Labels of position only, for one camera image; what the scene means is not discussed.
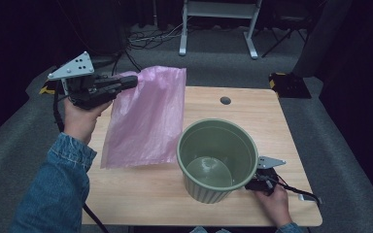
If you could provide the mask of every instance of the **cord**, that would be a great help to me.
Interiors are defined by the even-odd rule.
[[[318,208],[320,207],[320,204],[322,203],[322,200],[320,200],[320,198],[316,195],[314,195],[313,193],[311,192],[307,192],[307,191],[303,191],[303,190],[299,190],[299,189],[296,189],[295,187],[292,187],[292,186],[289,186],[280,176],[278,176],[284,183],[280,183],[279,181],[275,181],[274,179],[272,178],[269,178],[269,177],[265,177],[265,179],[273,182],[273,183],[276,183],[280,186],[282,186],[284,189],[286,190],[289,190],[289,191],[292,191],[292,192],[295,192],[295,193],[298,193],[298,194],[303,194],[303,195],[306,195],[306,196],[310,196],[312,198],[315,199],[315,202],[318,206]]]
[[[173,40],[174,38],[176,37],[180,37],[181,34],[181,26],[183,25],[183,23],[179,24],[178,26],[174,27],[172,30],[170,31],[166,31],[166,32],[161,32],[160,34],[158,35],[154,35],[154,33],[157,31],[157,30],[151,30],[152,33],[150,33],[150,35],[148,36],[145,36],[144,32],[134,32],[132,33],[131,36],[129,36],[128,38],[128,42],[129,42],[129,46],[132,48],[132,49],[135,49],[135,50],[151,50],[151,49],[154,49],[160,45],[162,45],[164,42],[168,42],[168,41],[171,41]],[[134,43],[139,43],[139,42],[143,42],[145,41],[145,44],[142,45],[142,46],[139,46],[139,45],[135,45]],[[150,45],[151,43],[158,43],[157,45],[155,46],[152,46],[152,47],[148,47],[148,45]]]
[[[131,61],[132,65],[135,66],[135,68],[138,70],[138,71],[141,71],[142,70],[142,67],[135,61],[135,59],[129,55],[129,52],[126,50],[126,55],[128,56],[129,60]]]
[[[112,72],[111,72],[111,76],[113,76],[115,74],[115,70],[117,69],[117,64],[118,64],[118,61],[116,60],[114,62],[114,66],[112,67]]]
[[[63,123],[63,120],[62,120],[62,117],[59,113],[59,109],[58,109],[58,102],[66,97],[62,97],[60,100],[59,100],[59,89],[61,87],[60,85],[61,83],[61,80],[58,80],[56,82],[56,88],[55,88],[55,93],[53,95],[53,116],[55,117],[55,122],[58,126],[58,129],[59,129],[59,132],[63,132],[64,128],[65,128],[65,124]],[[104,233],[109,233],[108,232],[108,229],[105,227],[105,225],[102,223],[101,220],[99,220],[99,218],[93,213],[93,211],[87,206],[86,203],[84,203],[84,206],[83,206],[84,210],[86,211],[86,213],[96,222],[96,224],[99,226],[99,228],[101,228],[101,230],[104,232]]]

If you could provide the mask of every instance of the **hand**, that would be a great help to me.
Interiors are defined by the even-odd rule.
[[[76,107],[69,99],[65,99],[63,103],[65,105],[64,133],[87,145],[95,129],[96,119],[112,104],[112,101],[91,110]]]
[[[274,192],[266,196],[262,191],[255,191],[255,196],[261,201],[262,207],[271,218],[277,228],[292,222],[288,210],[287,191],[280,185],[276,185]]]

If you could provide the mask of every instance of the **green trash can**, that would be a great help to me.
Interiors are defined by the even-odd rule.
[[[209,118],[184,131],[177,158],[189,195],[212,204],[253,178],[258,152],[244,129],[227,120]]]

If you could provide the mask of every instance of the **white bracket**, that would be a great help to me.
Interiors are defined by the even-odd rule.
[[[89,54],[84,51],[55,72],[48,74],[50,80],[70,79],[79,76],[91,75],[95,72]]]
[[[267,156],[260,156],[258,160],[258,164],[256,165],[257,169],[268,169],[280,165],[284,165],[287,162],[285,160],[271,158]]]

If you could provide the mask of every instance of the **wooden tabletop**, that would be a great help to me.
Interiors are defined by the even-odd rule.
[[[220,99],[227,96],[231,104]],[[270,226],[259,201],[244,187],[216,204],[192,199],[178,164],[100,169],[111,108],[98,119],[90,146],[98,151],[88,172],[87,205],[104,224]],[[203,118],[223,118],[244,128],[260,155],[283,159],[277,173],[291,186],[310,191],[304,168],[274,91],[223,87],[186,87],[184,128]],[[318,226],[322,217],[314,202],[300,201],[288,192],[289,211],[301,226]],[[84,213],[83,224],[95,224]]]

